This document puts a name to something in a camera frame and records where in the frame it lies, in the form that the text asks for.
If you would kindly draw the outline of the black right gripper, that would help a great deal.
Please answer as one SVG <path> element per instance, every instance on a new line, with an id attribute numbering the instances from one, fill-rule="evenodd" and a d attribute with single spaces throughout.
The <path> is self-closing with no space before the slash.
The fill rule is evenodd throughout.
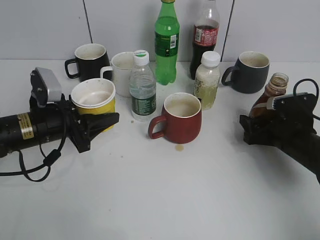
<path id="1" fill-rule="evenodd" d="M 239 116 L 244 142 L 280 150 L 317 150 L 316 102 L 316 96 L 307 92 L 267 98 L 257 104 L 256 118 Z"/>

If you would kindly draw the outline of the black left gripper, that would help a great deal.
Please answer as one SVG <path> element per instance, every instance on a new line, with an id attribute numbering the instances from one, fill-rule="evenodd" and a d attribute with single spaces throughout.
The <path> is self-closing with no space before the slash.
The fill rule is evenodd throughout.
<path id="1" fill-rule="evenodd" d="M 91 140 L 117 124 L 118 112 L 80 115 L 76 106 L 65 96 L 61 101 L 39 107 L 34 96 L 29 99 L 30 120 L 39 145 L 69 138 L 79 153 L 91 149 Z"/>

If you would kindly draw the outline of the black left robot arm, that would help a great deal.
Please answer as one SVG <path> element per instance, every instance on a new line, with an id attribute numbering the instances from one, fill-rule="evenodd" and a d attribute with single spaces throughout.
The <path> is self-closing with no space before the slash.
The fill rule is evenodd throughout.
<path id="1" fill-rule="evenodd" d="M 35 97 L 29 99 L 30 111 L 0 119 L 0 156 L 17 150 L 60 140 L 66 136 L 79 153 L 91 149 L 91 141 L 119 122 L 117 112 L 79 114 L 70 99 L 39 107 Z"/>

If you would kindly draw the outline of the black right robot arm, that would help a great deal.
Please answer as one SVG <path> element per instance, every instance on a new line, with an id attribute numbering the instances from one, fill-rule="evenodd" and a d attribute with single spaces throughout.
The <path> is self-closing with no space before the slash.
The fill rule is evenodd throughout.
<path id="1" fill-rule="evenodd" d="M 272 118 L 239 117 L 244 142 L 278 148 L 319 180 L 320 136 L 314 129 L 312 117 L 316 104 L 316 96 L 307 92 L 270 98 L 266 108 L 274 113 Z"/>

